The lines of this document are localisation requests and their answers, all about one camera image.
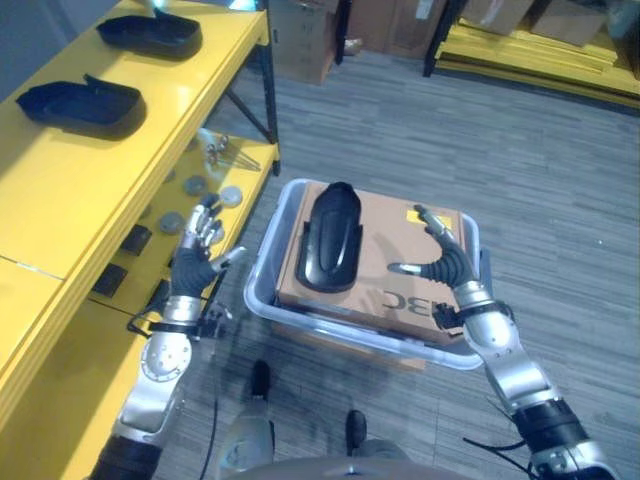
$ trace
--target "robotic arm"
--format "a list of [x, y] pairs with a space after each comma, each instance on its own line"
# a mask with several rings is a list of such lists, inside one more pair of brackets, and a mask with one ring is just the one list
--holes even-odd
[[543, 480], [618, 480], [620, 477], [556, 387], [525, 352], [504, 304], [475, 278], [451, 232], [427, 209], [416, 206], [426, 232], [442, 247], [434, 263], [389, 265], [389, 270], [442, 282], [453, 289], [464, 336], [482, 358], [491, 387], [531, 451]]
[[[202, 291], [244, 253], [243, 247], [209, 261], [209, 246], [220, 228], [216, 195], [205, 196], [191, 214], [176, 250], [170, 296], [161, 322], [140, 359], [138, 379], [122, 407], [90, 480], [147, 480], [158, 466], [174, 406], [192, 357], [190, 337], [201, 336]], [[225, 311], [219, 312], [229, 317]]]

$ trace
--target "small gray round part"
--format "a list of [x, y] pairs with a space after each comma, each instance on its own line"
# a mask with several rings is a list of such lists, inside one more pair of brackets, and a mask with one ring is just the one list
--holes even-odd
[[184, 217], [178, 212], [167, 212], [158, 220], [158, 228], [167, 235], [180, 233], [184, 228]]
[[220, 201], [227, 208], [237, 207], [242, 203], [242, 190], [233, 185], [220, 191]]
[[182, 188], [187, 195], [198, 197], [207, 191], [207, 179], [202, 175], [193, 175], [184, 181]]

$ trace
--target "shoe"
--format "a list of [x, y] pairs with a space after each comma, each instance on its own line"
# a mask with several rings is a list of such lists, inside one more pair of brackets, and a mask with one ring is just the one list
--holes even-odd
[[367, 438], [367, 417], [360, 410], [350, 410], [345, 421], [345, 438], [347, 440], [347, 456]]
[[251, 372], [251, 396], [267, 400], [271, 388], [271, 369], [264, 360], [253, 364]]

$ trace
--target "yellow shelf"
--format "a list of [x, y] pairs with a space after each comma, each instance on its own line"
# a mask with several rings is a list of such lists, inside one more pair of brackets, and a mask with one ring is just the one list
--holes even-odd
[[[455, 62], [456, 69], [465, 70], [466, 63], [469, 64], [468, 71], [482, 70], [488, 75], [492, 74], [490, 68], [495, 67], [502, 72], [493, 76], [501, 78], [505, 78], [504, 70], [512, 70], [517, 74], [511, 76], [519, 81], [527, 81], [525, 74], [538, 79], [545, 77], [546, 83], [553, 85], [551, 88], [587, 95], [591, 93], [590, 88], [609, 91], [613, 99], [617, 98], [615, 95], [639, 96], [640, 82], [630, 70], [614, 65], [615, 51], [610, 50], [608, 57], [606, 51], [607, 48], [594, 45], [575, 47], [524, 30], [501, 36], [462, 23], [454, 25], [447, 41], [440, 45], [438, 65], [449, 68], [447, 65]], [[540, 85], [543, 81], [530, 83]], [[596, 95], [602, 96], [598, 92], [590, 96], [598, 98]]]
[[[5, 323], [15, 325], [0, 337], [0, 428], [249, 52], [268, 42], [264, 12], [167, 3], [170, 13], [200, 23], [203, 45], [192, 58], [123, 52], [91, 28], [0, 104], [0, 258], [48, 279], [39, 286], [3, 275], [32, 296], [27, 313], [13, 301], [4, 309]], [[124, 0], [107, 18], [144, 13]], [[84, 73], [142, 92], [147, 116], [134, 134], [114, 142], [65, 133], [30, 121], [15, 103], [32, 86], [82, 82]], [[277, 147], [268, 149], [277, 158]]]
[[0, 435], [0, 478], [80, 480], [91, 473], [131, 389], [144, 339], [129, 316], [85, 301]]
[[[123, 267], [128, 272], [114, 296], [107, 298], [91, 293], [90, 298], [131, 315], [147, 305], [160, 280], [169, 278], [170, 269], [167, 264], [178, 240], [177, 235], [162, 233], [157, 227], [158, 221], [168, 211], [179, 212], [183, 218], [188, 218], [198, 200], [198, 197], [189, 196], [183, 190], [185, 180], [192, 175], [206, 178], [208, 191], [211, 192], [219, 192], [229, 185], [235, 185], [242, 190], [242, 203], [234, 208], [223, 209], [218, 217], [222, 220], [225, 236], [220, 243], [213, 246], [212, 255], [225, 252], [235, 244], [271, 171], [271, 165], [277, 158], [277, 147], [230, 137], [228, 152], [223, 155], [224, 164], [212, 172], [215, 178], [204, 169], [203, 148], [206, 148], [206, 145], [198, 141], [180, 157], [174, 167], [175, 176], [160, 186], [149, 204], [151, 211], [136, 222], [152, 232], [141, 255], [134, 256], [119, 250], [111, 259], [111, 263]], [[248, 160], [251, 163], [255, 162], [255, 170], [253, 167], [245, 166]]]

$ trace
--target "cardboard box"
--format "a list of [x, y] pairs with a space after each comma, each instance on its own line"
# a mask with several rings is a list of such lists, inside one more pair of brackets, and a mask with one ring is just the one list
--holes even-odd
[[363, 48], [423, 58], [431, 45], [447, 0], [353, 0], [349, 38]]
[[468, 0], [462, 17], [484, 30], [509, 35], [531, 5], [533, 0]]
[[[430, 263], [442, 255], [437, 242], [424, 232], [424, 223], [413, 209], [414, 202], [358, 191], [363, 238], [355, 285], [346, 292], [328, 294], [306, 288], [296, 279], [304, 222], [325, 188], [326, 184], [315, 182], [307, 186], [280, 270], [278, 302], [299, 311], [432, 344], [446, 345], [459, 340], [461, 328], [440, 329], [432, 315], [436, 303], [457, 308], [449, 287], [387, 270], [389, 263]], [[460, 212], [431, 208], [451, 227], [458, 241], [464, 238]]]
[[316, 85], [324, 81], [336, 52], [338, 2], [332, 2], [314, 0], [315, 6], [293, 0], [269, 2], [276, 74]]
[[532, 20], [532, 33], [582, 47], [602, 28], [607, 14], [603, 2], [551, 0], [532, 12]]

